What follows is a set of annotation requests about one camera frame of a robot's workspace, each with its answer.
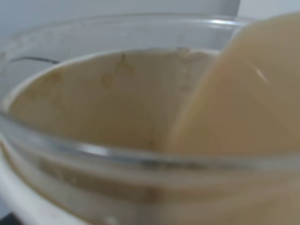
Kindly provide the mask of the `teal plastic cup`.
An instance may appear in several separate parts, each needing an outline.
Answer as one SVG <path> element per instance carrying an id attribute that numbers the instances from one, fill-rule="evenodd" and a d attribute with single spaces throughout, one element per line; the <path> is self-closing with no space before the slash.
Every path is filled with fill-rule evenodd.
<path id="1" fill-rule="evenodd" d="M 166 149 L 271 155 L 300 149 L 300 14 L 243 28 L 203 75 Z"/>

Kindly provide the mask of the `clear cup with blue sleeve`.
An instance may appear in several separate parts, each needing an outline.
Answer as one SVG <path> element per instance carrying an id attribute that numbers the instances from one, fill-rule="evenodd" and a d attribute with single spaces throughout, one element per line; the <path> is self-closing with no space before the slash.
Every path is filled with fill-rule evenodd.
<path id="1" fill-rule="evenodd" d="M 203 75 L 254 22 L 55 23 L 0 48 L 0 191 L 26 225 L 297 225 L 300 150 L 166 149 Z"/>

